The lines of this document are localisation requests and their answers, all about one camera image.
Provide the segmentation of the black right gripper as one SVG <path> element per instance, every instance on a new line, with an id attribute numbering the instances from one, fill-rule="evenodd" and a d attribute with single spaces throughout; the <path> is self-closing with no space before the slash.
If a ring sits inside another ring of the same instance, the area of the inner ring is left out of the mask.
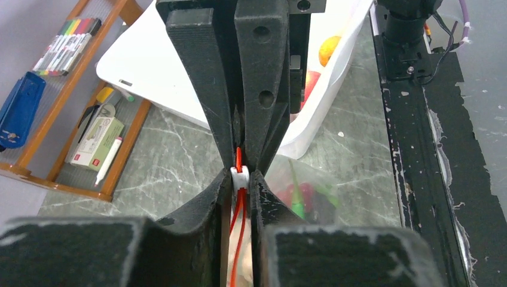
<path id="1" fill-rule="evenodd" d="M 225 167 L 233 131 L 265 173 L 300 110 L 311 15 L 326 1 L 156 1 L 164 31 L 204 111 Z"/>

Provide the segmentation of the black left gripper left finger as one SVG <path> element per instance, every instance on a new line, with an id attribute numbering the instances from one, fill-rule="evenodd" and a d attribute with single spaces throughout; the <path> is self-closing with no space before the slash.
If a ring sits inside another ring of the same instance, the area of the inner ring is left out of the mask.
<path id="1" fill-rule="evenodd" d="M 157 221 L 24 217 L 1 228 L 2 286 L 225 286 L 232 179 Z"/>

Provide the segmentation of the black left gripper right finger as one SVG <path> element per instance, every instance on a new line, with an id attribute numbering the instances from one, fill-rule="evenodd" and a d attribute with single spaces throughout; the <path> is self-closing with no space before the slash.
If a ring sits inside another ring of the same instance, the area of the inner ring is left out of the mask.
<path id="1" fill-rule="evenodd" d="M 270 224 L 255 286 L 442 286 L 428 244 L 396 227 Z"/>

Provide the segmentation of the green bean pod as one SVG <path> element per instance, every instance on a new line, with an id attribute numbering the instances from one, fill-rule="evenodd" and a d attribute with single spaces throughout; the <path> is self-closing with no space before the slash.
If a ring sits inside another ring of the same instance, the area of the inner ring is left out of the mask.
<path id="1" fill-rule="evenodd" d="M 300 185 L 297 180 L 297 174 L 294 169 L 294 164 L 291 159 L 288 160 L 291 177 L 293 181 L 293 192 L 292 192 L 292 206 L 291 210 L 298 215 L 301 219 L 305 219 L 305 207 L 304 207 L 304 198 L 301 192 Z"/>

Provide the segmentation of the dark purple mangosteen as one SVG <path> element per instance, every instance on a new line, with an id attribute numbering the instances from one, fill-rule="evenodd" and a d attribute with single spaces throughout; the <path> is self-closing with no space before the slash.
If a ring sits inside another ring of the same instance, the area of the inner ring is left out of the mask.
<path id="1" fill-rule="evenodd" d="M 317 185 L 312 197 L 313 219 L 318 224 L 334 224 L 339 201 L 331 185 Z"/>

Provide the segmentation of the red grape bunch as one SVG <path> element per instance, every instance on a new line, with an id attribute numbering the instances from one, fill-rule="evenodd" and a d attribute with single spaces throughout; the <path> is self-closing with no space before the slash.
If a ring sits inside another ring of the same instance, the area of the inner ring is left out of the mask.
<path id="1" fill-rule="evenodd" d="M 316 193 L 314 186 L 308 182 L 303 182 L 297 187 L 294 184 L 288 185 L 284 190 L 276 195 L 282 203 L 295 210 L 296 213 L 310 213 L 313 211 L 313 197 Z"/>

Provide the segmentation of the clear zip top bag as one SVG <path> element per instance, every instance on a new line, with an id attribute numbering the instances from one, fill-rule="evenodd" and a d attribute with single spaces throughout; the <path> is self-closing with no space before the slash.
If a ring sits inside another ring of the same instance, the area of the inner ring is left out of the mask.
<path id="1" fill-rule="evenodd" d="M 274 165 L 264 175 L 260 171 L 250 171 L 242 159 L 242 150 L 236 149 L 234 164 L 230 169 L 233 206 L 229 227 L 227 286 L 254 285 L 254 268 L 257 267 L 258 255 L 262 252 L 261 240 L 266 226 L 318 224 L 313 219 L 313 211 L 301 219 L 276 195 L 293 184 L 289 159 L 291 158 L 276 156 Z M 299 184 L 308 182 L 314 188 L 317 185 L 331 185 L 335 194 L 335 187 L 329 178 L 304 163 L 291 160 Z"/>

